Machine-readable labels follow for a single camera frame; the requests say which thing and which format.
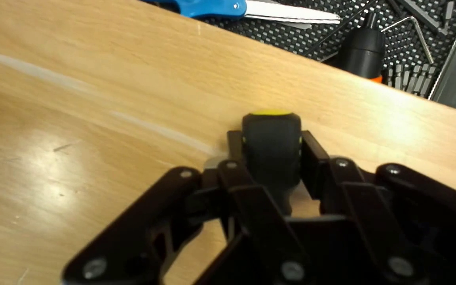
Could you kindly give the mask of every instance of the scissors blade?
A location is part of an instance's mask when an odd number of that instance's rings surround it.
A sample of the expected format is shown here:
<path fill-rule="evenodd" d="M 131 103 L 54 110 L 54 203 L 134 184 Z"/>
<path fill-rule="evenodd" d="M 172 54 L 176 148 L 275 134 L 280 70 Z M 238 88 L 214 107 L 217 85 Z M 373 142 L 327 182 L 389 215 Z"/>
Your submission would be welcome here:
<path fill-rule="evenodd" d="M 325 11 L 246 0 L 245 17 L 290 23 L 338 24 L 340 16 Z"/>

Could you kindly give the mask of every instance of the screwdriver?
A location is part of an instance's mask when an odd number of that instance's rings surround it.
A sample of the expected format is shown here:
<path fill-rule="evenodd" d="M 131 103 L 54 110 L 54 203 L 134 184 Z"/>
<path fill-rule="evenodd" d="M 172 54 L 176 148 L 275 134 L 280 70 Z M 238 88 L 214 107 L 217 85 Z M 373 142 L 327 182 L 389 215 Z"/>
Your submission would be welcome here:
<path fill-rule="evenodd" d="M 384 59 L 385 34 L 378 29 L 378 15 L 370 11 L 362 27 L 347 34 L 333 66 L 381 83 Z"/>

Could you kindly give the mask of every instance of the allen key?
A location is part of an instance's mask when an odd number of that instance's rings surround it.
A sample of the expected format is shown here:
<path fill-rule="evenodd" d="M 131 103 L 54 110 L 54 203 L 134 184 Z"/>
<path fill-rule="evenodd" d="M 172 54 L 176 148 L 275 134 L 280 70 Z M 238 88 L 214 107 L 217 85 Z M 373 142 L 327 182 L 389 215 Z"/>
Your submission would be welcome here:
<path fill-rule="evenodd" d="M 420 24 L 418 24 L 418 20 L 416 18 L 414 18 L 413 16 L 409 16 L 409 17 L 406 17 L 404 19 L 401 19 L 391 25 L 389 25 L 388 27 L 385 27 L 384 29 L 382 29 L 381 31 L 382 32 L 385 32 L 397 25 L 400 25 L 402 24 L 403 22 L 405 21 L 411 21 L 413 22 L 413 25 L 414 25 L 414 29 L 416 30 L 416 33 L 418 34 L 418 38 L 420 39 L 420 43 L 422 43 L 422 47 L 425 51 L 425 56 L 427 56 L 427 60 L 429 61 L 429 63 L 431 65 L 434 64 L 434 59 L 432 58 L 432 54 L 430 53 L 430 49 L 429 49 L 429 46 L 427 45 L 427 42 L 425 42 L 425 37 L 423 36 L 423 33 L 422 33 L 422 28 L 420 28 Z"/>

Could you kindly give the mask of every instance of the screw head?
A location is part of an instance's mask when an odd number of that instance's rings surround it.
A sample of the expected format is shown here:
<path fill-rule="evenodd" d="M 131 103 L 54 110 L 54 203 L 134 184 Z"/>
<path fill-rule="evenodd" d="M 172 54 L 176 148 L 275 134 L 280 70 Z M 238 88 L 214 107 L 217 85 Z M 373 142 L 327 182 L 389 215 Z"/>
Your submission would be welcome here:
<path fill-rule="evenodd" d="M 237 168 L 237 162 L 230 161 L 230 162 L 228 162 L 228 163 L 226 164 L 226 166 L 227 166 L 228 168 L 232 168 L 232 169 L 233 169 L 233 168 Z"/>
<path fill-rule="evenodd" d="M 388 265 L 395 274 L 400 276 L 411 277 L 414 274 L 413 265 L 399 256 L 388 258 Z"/>
<path fill-rule="evenodd" d="M 180 173 L 180 176 L 182 178 L 188 178 L 188 177 L 191 177 L 191 175 L 193 175 L 193 173 L 191 173 L 191 171 L 189 170 L 183 170 L 181 173 Z"/>
<path fill-rule="evenodd" d="M 288 281 L 300 281 L 304 279 L 305 272 L 302 265 L 295 261 L 286 261 L 281 265 L 281 272 Z"/>
<path fill-rule="evenodd" d="M 340 167 L 346 167 L 349 162 L 346 160 L 346 159 L 343 159 L 343 158 L 339 158 L 335 161 L 335 163 L 340 166 Z"/>
<path fill-rule="evenodd" d="M 96 258 L 84 265 L 84 278 L 94 279 L 101 276 L 106 270 L 106 259 Z"/>
<path fill-rule="evenodd" d="M 396 165 L 390 164 L 386 167 L 386 170 L 391 173 L 391 174 L 399 174 L 400 173 L 400 168 L 398 168 Z"/>

